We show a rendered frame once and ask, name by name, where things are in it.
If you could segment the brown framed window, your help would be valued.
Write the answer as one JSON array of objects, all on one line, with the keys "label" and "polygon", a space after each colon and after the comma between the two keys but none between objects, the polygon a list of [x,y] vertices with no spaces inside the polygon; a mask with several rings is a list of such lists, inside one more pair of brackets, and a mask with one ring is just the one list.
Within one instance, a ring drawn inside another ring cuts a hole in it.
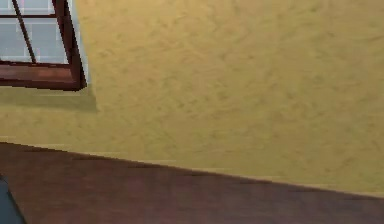
[{"label": "brown framed window", "polygon": [[0,0],[0,86],[78,91],[88,79],[75,0]]}]

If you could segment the dark teal furniture corner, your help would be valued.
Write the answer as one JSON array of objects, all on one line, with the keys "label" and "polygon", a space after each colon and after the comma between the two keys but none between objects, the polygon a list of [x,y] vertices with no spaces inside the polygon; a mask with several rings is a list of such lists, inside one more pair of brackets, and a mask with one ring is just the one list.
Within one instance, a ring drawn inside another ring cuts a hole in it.
[{"label": "dark teal furniture corner", "polygon": [[26,224],[8,182],[0,175],[0,224]]}]

